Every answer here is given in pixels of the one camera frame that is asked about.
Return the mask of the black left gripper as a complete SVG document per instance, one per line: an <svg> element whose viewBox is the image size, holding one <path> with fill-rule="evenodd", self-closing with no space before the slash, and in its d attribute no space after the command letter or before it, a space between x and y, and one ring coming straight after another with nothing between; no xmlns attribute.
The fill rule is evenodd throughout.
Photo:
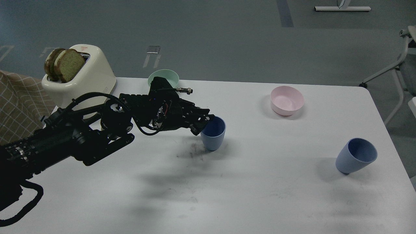
<svg viewBox="0 0 416 234"><path fill-rule="evenodd" d="M173 88L166 78L153 78L149 95L150 103L157 111L152 125L160 131L189 128L193 135L198 136L214 120L214 114L210 114L209 109L196 107L193 102L181 99L178 89Z"/></svg>

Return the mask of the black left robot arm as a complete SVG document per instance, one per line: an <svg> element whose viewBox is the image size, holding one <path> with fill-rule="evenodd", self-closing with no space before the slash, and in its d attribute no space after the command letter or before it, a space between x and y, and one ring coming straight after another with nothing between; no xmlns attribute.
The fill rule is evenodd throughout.
<svg viewBox="0 0 416 234"><path fill-rule="evenodd" d="M1 226L21 220L43 197L43 187L29 181L33 175L70 156L91 166L133 142L134 125L148 136L180 128L199 135L214 115L181 99L180 92L190 95L193 90L173 88L163 77L153 79L147 95L88 92L58 108L33 135L1 146L1 210L17 202L23 188L37 192Z"/></svg>

